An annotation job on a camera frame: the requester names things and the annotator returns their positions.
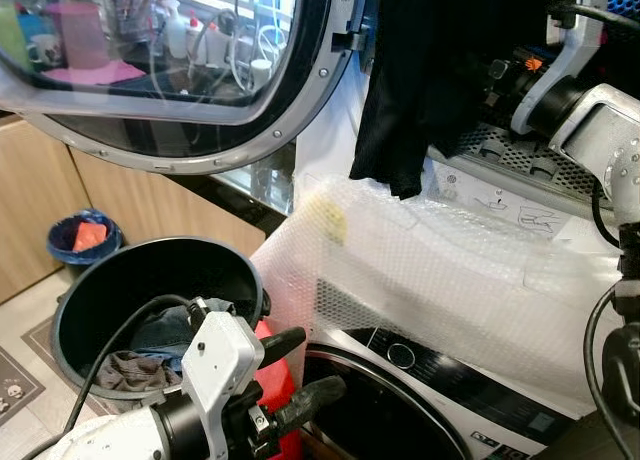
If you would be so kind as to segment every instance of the knob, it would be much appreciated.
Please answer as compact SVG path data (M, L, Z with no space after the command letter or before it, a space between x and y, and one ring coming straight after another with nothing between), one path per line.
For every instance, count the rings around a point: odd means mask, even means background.
M413 351L402 343L394 343L387 350L387 358L401 370L408 370L416 363Z

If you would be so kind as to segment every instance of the white bottle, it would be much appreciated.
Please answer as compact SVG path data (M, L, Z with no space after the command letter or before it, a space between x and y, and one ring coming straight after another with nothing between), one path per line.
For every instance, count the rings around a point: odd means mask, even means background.
M162 5L169 11L167 20L167 39L169 52L173 58L187 58L187 26L178 13L178 0L163 0Z
M227 67L227 50L231 36L222 33L217 25L212 23L205 37L207 38L207 66L212 68Z
M198 51L194 52L196 40L203 28L204 25L195 17L195 13L192 11L191 21L187 27L187 52L194 65L204 65L207 63L207 41L205 40L204 35L198 44Z

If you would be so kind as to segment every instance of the cabinet door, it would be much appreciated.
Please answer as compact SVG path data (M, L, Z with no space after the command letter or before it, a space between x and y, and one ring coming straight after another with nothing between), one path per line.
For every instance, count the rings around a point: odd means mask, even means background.
M171 180L72 150L93 206L115 220L131 244L174 236L213 238L251 255L265 234Z
M55 271L49 228L89 206L67 147L17 117L0 123L0 302Z

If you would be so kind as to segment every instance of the cup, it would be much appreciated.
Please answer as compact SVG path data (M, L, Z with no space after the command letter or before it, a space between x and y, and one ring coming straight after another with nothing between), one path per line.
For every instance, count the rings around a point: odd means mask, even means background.
M109 64L98 5L65 1L48 5L45 12L53 18L70 68L91 70Z
M42 64L45 67L59 67L62 65L62 48L60 39L50 33L42 33L31 37L31 43L27 45L29 59L33 63Z
M258 91L271 79L271 67L269 60L258 59L251 62L251 74L253 76L253 90Z

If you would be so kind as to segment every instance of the laundry basket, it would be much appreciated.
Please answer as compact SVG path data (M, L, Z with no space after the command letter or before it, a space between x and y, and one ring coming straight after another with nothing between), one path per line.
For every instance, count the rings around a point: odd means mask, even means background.
M80 372L94 362L111 335L144 303L166 293L231 301L252 328L268 314L269 302L256 270L228 246L175 237L126 247L84 272L60 301L51 344L64 374L82 385ZM114 351L126 350L128 340L125 335ZM115 400L111 403L117 409L126 410L153 392L94 385L91 393Z

